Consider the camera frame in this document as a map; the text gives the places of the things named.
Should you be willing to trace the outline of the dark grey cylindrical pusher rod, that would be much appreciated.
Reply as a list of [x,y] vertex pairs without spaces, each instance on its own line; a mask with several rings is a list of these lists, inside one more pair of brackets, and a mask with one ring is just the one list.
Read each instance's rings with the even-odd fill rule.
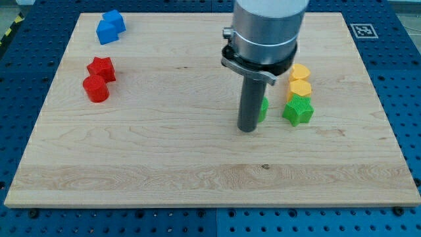
[[244,77],[237,118],[237,127],[241,131],[252,132],[256,129],[265,90],[266,82]]

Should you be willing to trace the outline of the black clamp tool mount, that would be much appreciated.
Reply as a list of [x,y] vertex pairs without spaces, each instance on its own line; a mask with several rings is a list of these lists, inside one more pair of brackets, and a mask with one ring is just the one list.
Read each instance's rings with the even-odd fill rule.
[[271,65],[262,65],[242,59],[234,52],[232,46],[227,44],[222,49],[221,64],[242,76],[260,80],[273,86],[277,81],[277,76],[285,73],[292,66],[296,51],[297,43],[293,51],[284,60]]

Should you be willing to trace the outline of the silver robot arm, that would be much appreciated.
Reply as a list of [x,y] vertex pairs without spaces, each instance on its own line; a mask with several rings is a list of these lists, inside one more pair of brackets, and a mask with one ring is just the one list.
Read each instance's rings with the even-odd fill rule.
[[237,127],[257,128],[266,86],[287,71],[298,49],[297,38],[309,0],[236,0],[231,26],[222,31],[227,44],[222,66],[243,76]]

